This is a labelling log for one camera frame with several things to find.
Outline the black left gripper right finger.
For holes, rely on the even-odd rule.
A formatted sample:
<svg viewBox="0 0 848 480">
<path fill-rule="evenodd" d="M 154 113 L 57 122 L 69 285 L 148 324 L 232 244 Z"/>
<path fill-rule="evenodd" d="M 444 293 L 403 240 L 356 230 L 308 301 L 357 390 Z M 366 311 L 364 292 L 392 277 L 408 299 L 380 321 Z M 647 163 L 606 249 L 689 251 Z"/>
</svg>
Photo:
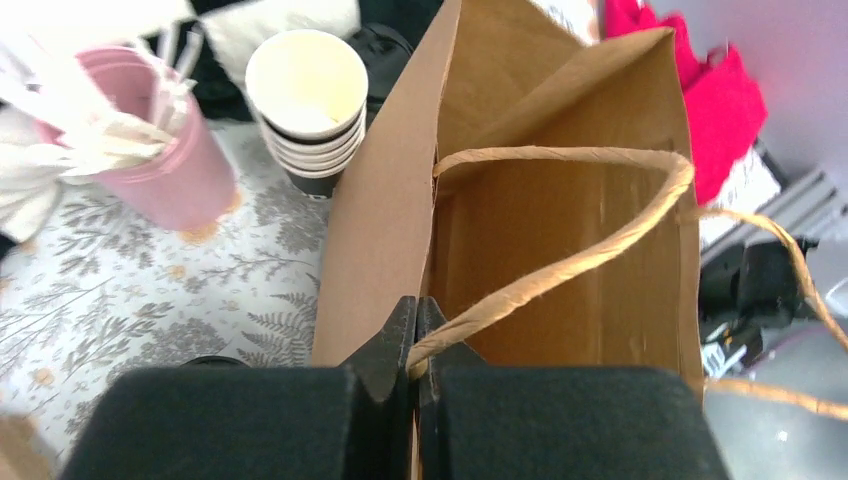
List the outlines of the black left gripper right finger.
<svg viewBox="0 0 848 480">
<path fill-rule="evenodd" d="M 460 343 L 419 383 L 426 479 L 725 479 L 683 380 L 642 367 L 496 367 Z"/>
</svg>

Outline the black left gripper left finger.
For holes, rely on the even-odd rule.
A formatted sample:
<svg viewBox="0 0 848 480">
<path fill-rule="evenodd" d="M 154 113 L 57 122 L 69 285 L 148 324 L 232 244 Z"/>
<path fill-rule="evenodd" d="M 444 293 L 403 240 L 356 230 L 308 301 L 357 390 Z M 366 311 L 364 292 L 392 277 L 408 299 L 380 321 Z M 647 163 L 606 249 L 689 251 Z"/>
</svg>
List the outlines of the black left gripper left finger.
<svg viewBox="0 0 848 480">
<path fill-rule="evenodd" d="M 405 479 L 418 301 L 337 367 L 136 369 L 102 396 L 65 479 Z"/>
</svg>

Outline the brown paper bag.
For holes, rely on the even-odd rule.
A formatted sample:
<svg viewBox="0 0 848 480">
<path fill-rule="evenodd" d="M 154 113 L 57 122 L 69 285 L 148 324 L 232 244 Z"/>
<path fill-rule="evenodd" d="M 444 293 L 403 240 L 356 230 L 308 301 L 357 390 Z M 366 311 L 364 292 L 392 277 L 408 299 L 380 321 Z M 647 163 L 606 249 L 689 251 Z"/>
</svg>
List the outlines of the brown paper bag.
<svg viewBox="0 0 848 480">
<path fill-rule="evenodd" d="M 649 366 L 845 418 L 845 406 L 705 380 L 690 134 L 674 35 L 584 46 L 528 1 L 447 1 L 333 196 L 312 362 L 335 366 L 403 296 L 511 366 Z"/>
</svg>

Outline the black cup lid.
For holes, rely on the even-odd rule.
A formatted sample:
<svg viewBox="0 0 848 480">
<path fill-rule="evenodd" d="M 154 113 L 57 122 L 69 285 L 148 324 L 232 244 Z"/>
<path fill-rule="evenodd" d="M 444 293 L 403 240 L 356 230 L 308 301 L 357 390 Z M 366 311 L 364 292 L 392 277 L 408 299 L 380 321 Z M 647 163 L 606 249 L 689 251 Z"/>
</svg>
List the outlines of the black cup lid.
<svg viewBox="0 0 848 480">
<path fill-rule="evenodd" d="M 366 68 L 366 126 L 369 127 L 405 69 L 413 48 L 399 32 L 377 23 L 361 27 L 346 42 Z"/>
</svg>

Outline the pink cup holder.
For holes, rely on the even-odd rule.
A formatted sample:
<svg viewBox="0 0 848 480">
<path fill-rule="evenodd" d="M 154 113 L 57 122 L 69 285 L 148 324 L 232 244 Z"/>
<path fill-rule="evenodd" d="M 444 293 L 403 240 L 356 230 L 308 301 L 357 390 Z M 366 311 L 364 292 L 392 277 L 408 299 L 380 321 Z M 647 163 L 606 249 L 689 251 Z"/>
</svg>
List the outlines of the pink cup holder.
<svg viewBox="0 0 848 480">
<path fill-rule="evenodd" d="M 38 124 L 43 140 L 69 148 L 79 161 L 68 176 L 91 178 L 164 229 L 192 230 L 222 216 L 236 196 L 235 176 L 185 79 L 129 47 L 90 49 L 76 58 L 119 111 L 146 118 L 166 86 L 172 115 L 164 123 L 167 142 L 133 142 L 103 129 L 69 134 Z"/>
</svg>

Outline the floral table mat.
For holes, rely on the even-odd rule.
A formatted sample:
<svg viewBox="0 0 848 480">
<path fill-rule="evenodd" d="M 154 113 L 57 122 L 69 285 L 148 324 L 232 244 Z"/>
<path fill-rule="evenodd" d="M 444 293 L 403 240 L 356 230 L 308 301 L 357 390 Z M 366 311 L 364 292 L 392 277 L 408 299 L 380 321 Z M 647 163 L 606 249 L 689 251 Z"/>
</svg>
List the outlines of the floral table mat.
<svg viewBox="0 0 848 480">
<path fill-rule="evenodd" d="M 528 2 L 584 46 L 616 38 Z M 316 365 L 333 196 L 357 153 L 333 195 L 312 198 L 272 158 L 252 115 L 203 117 L 236 181 L 215 222 L 164 229 L 91 178 L 60 181 L 44 227 L 1 262 L 1 416 L 34 427 L 53 477 L 125 373 L 205 355 Z"/>
</svg>

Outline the stack of paper cups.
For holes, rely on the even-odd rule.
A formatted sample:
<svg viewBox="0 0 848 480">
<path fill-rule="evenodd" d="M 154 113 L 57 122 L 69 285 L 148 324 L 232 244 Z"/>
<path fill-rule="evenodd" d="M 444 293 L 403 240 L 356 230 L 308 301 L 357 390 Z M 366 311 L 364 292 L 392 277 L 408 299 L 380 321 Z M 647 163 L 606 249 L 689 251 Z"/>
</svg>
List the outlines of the stack of paper cups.
<svg viewBox="0 0 848 480">
<path fill-rule="evenodd" d="M 329 33 L 282 32 L 254 51 L 245 87 L 272 158 L 301 192 L 330 198 L 366 135 L 360 56 Z"/>
</svg>

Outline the red cloth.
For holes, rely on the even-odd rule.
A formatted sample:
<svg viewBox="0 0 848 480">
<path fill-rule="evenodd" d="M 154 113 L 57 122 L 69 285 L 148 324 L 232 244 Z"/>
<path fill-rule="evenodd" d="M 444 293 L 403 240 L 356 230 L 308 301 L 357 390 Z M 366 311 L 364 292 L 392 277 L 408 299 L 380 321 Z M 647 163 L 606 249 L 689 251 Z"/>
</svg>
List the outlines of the red cloth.
<svg viewBox="0 0 848 480">
<path fill-rule="evenodd" d="M 714 200 L 733 165 L 753 146 L 768 111 L 758 83 L 731 44 L 698 57 L 684 17 L 659 18 L 647 4 L 636 0 L 604 2 L 604 30 L 618 37 L 642 30 L 674 31 L 677 73 L 690 127 L 697 202 Z"/>
</svg>

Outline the white wrapped straws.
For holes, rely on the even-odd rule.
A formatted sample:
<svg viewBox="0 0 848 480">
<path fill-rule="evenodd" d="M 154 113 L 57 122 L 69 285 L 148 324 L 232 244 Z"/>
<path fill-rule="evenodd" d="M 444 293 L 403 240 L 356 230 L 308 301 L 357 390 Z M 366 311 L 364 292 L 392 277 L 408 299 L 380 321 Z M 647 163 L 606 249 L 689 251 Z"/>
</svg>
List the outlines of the white wrapped straws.
<svg viewBox="0 0 848 480">
<path fill-rule="evenodd" d="M 131 53 L 153 74 L 149 113 L 119 109 L 81 61 L 50 52 L 30 34 L 12 27 L 1 34 L 1 101 L 59 132 L 59 141 L 32 143 L 1 137 L 1 235 L 13 244 L 32 238 L 60 197 L 63 177 L 88 177 L 152 162 L 176 144 L 189 117 L 190 79 L 204 35 L 165 25 L 155 50 L 139 37 Z"/>
</svg>

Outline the black white checkered pillow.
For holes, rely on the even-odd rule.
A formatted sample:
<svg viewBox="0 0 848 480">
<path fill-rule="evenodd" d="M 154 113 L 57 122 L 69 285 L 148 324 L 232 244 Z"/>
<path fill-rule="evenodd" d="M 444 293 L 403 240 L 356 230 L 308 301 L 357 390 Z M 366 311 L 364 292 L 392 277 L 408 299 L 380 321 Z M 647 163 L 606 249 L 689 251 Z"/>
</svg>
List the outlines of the black white checkered pillow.
<svg viewBox="0 0 848 480">
<path fill-rule="evenodd" d="M 156 45 L 162 27 L 200 27 L 205 44 L 192 77 L 209 119 L 248 121 L 244 72 L 253 51 L 271 36 L 315 29 L 341 38 L 381 24 L 417 45 L 438 1 L 4 1 L 2 29 L 21 29 L 53 52 L 143 38 Z"/>
</svg>

